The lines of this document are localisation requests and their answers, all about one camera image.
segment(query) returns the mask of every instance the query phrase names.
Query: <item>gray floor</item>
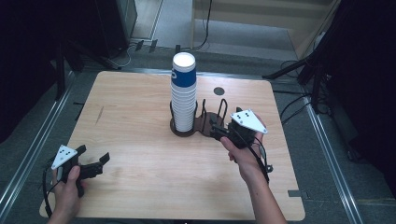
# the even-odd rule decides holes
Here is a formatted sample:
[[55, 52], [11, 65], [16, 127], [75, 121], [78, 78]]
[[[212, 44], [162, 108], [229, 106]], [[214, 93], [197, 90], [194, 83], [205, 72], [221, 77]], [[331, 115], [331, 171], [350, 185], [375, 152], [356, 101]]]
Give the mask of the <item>gray floor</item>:
[[137, 20], [134, 25], [132, 38], [152, 39], [160, 15], [163, 0], [134, 0], [137, 11]]
[[[158, 39], [158, 46], [161, 48], [156, 48], [152, 53], [149, 53], [149, 47], [143, 47], [139, 51], [130, 50], [132, 60], [127, 66], [122, 68], [122, 71], [135, 71], [138, 68], [170, 70], [174, 55], [174, 45], [180, 44], [183, 47], [189, 44], [189, 39], [186, 36], [190, 36], [190, 19], [186, 21], [177, 20], [178, 22], [172, 19], [172, 16], [176, 14], [174, 13], [175, 8], [186, 8], [186, 10], [180, 10], [178, 16], [189, 15], [186, 4], [190, 4], [190, 1], [163, 1], [163, 10], [154, 33], [154, 39]], [[284, 61], [295, 59], [293, 50], [290, 48], [290, 41], [281, 29], [246, 27], [240, 24], [235, 25], [237, 28], [230, 28], [229, 26], [232, 26], [232, 24], [220, 22], [210, 22], [209, 27], [212, 27], [212, 24], [214, 24], [213, 27], [219, 27], [219, 29], [224, 29], [224, 31], [215, 32], [218, 28], [213, 29], [209, 33], [210, 45], [208, 44], [206, 49], [203, 48], [201, 51], [192, 52], [197, 61], [197, 68], [201, 73], [235, 74], [232, 77], [260, 79], [261, 75], [271, 74], [280, 69]], [[177, 32], [171, 31], [172, 25], [177, 28]], [[195, 27], [197, 28], [196, 39], [198, 40], [200, 38], [198, 29], [202, 27], [202, 22], [196, 21]], [[228, 29], [233, 29], [233, 32], [240, 34], [228, 35], [231, 32]], [[259, 35], [255, 35], [255, 29], [258, 32], [268, 31], [268, 33], [261, 35], [264, 36], [265, 41], [260, 39], [256, 41]], [[247, 41], [247, 34], [250, 34], [250, 37], [254, 37], [252, 41]], [[232, 48], [222, 48], [221, 46], [224, 45], [232, 46]], [[117, 63], [127, 63], [129, 61], [128, 55], [122, 54], [115, 61]], [[60, 144], [67, 144], [76, 125], [75, 118], [81, 109], [80, 105], [74, 105], [73, 103], [85, 102], [97, 73], [103, 70], [95, 62], [87, 60], [85, 64], [84, 71], [76, 74], [76, 81], [72, 86], [64, 109], [42, 147], [40, 155], [13, 204], [5, 223], [46, 222], [46, 219], [38, 214], [38, 207], [42, 202], [40, 184], [43, 164], [49, 157], [53, 156]], [[283, 76], [272, 82], [273, 89], [275, 91], [299, 92], [301, 87], [297, 84], [295, 78], [292, 77], [295, 75], [291, 73], [290, 76]], [[17, 130], [6, 142], [0, 145], [0, 152], [7, 155], [0, 164], [2, 170], [0, 173], [1, 189], [7, 186], [7, 183], [17, 171], [41, 123], [44, 122], [46, 114], [48, 114], [53, 105], [54, 96], [55, 87], [41, 98], [35, 108], [21, 121]], [[279, 112], [297, 96], [295, 94], [276, 92], [275, 97]], [[303, 105], [303, 100], [292, 105], [285, 113], [284, 118]], [[327, 115], [320, 115], [319, 117], [332, 144], [334, 155], [361, 212], [362, 220], [366, 223], [394, 223], [394, 220], [396, 220], [396, 202], [391, 196], [382, 174], [370, 164], [357, 164], [349, 161], [346, 155], [347, 147], [332, 119]], [[307, 111], [303, 110], [302, 113], [287, 122], [283, 128], [299, 188], [307, 194], [307, 197], [303, 198], [306, 216], [303, 221], [298, 223], [348, 223], [349, 219], [345, 207]], [[112, 220], [77, 218], [73, 223], [107, 223]], [[160, 222], [160, 220], [129, 219], [118, 219], [117, 221], [123, 223]], [[197, 223], [231, 222], [202, 220], [197, 221]]]

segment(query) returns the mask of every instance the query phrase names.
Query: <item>wooden table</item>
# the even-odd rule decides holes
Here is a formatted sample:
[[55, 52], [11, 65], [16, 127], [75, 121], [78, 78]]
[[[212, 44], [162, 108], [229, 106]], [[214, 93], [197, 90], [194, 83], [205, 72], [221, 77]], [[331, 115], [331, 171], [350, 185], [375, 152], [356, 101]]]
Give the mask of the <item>wooden table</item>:
[[[216, 95], [216, 87], [224, 95]], [[82, 164], [107, 152], [111, 159], [102, 175], [86, 180], [79, 217], [254, 219], [248, 188], [221, 143], [200, 133], [178, 137], [171, 132], [170, 90], [168, 75], [98, 75], [68, 146], [87, 146]], [[207, 111], [217, 113], [222, 98], [229, 105], [226, 122], [237, 106], [264, 120], [269, 133], [263, 144], [274, 166], [270, 188], [286, 219], [302, 220], [302, 199], [288, 194], [298, 186], [271, 84], [197, 78], [199, 106], [206, 99]], [[43, 206], [40, 214], [46, 215]]]

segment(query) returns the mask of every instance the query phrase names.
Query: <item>finger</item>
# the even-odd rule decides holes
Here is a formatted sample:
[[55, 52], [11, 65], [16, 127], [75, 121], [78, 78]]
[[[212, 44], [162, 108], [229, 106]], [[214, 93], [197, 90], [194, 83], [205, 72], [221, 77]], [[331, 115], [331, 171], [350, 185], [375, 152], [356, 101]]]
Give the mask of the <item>finger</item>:
[[254, 142], [259, 143], [258, 140], [260, 140], [262, 142], [262, 138], [264, 137], [264, 134], [261, 132], [256, 132], [254, 134], [254, 137], [255, 137]]
[[88, 183], [86, 181], [81, 180], [81, 186], [85, 189], [88, 187]]
[[79, 176], [79, 166], [74, 166], [70, 170], [69, 176], [67, 177], [66, 187], [68, 189], [72, 189], [76, 187], [76, 181], [78, 179], [78, 176]]
[[220, 142], [223, 144], [225, 149], [227, 149], [231, 153], [233, 153], [233, 151], [235, 150], [238, 150], [238, 148], [233, 144], [233, 142], [227, 137], [221, 137]]
[[60, 187], [61, 185], [57, 184], [58, 183], [58, 169], [52, 170], [52, 186], [55, 186], [53, 189], [53, 192], [55, 192], [55, 194], [58, 194], [60, 191]]
[[233, 156], [233, 153], [228, 152], [228, 157], [230, 158], [230, 161], [235, 160], [235, 157]]

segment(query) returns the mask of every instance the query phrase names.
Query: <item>human hand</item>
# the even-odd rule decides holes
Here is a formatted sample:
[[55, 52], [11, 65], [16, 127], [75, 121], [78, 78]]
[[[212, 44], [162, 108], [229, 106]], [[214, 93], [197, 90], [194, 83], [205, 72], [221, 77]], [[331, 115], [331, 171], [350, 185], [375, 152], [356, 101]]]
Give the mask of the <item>human hand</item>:
[[[79, 166], [74, 166], [67, 177], [67, 183], [60, 182], [55, 186], [55, 209], [49, 223], [69, 223], [79, 211], [80, 198], [76, 181], [79, 176]], [[57, 171], [52, 172], [52, 184], [56, 184]]]
[[[262, 119], [257, 115], [256, 117], [259, 119], [262, 125], [265, 126], [265, 124], [262, 122]], [[256, 152], [257, 156], [260, 157], [261, 153], [259, 140], [262, 142], [263, 134], [260, 132], [256, 132], [255, 137], [256, 139], [254, 140], [254, 143], [251, 147]], [[250, 178], [254, 178], [254, 176], [257, 174], [262, 175], [262, 170], [260, 169], [256, 158], [248, 148], [237, 148], [233, 144], [233, 142], [227, 137], [221, 137], [220, 142], [228, 150], [228, 156], [230, 157], [230, 161], [237, 161], [239, 165], [239, 172], [246, 182], [248, 182]]]

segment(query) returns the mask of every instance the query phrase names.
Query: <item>black panel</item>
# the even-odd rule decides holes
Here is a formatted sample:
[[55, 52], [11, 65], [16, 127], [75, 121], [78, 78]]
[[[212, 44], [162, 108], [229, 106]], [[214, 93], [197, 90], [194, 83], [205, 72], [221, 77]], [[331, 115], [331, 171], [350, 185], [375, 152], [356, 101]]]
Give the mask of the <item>black panel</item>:
[[348, 143], [384, 173], [396, 195], [396, 3], [343, 1], [341, 7], [351, 9], [323, 56], [328, 86], [358, 133]]
[[125, 20], [121, 0], [73, 0], [63, 5], [65, 38], [77, 41], [97, 56], [112, 58], [129, 46], [127, 26], [133, 31], [134, 1], [127, 2], [134, 17]]
[[35, 8], [18, 3], [0, 6], [0, 143], [56, 78], [50, 64], [53, 38]]

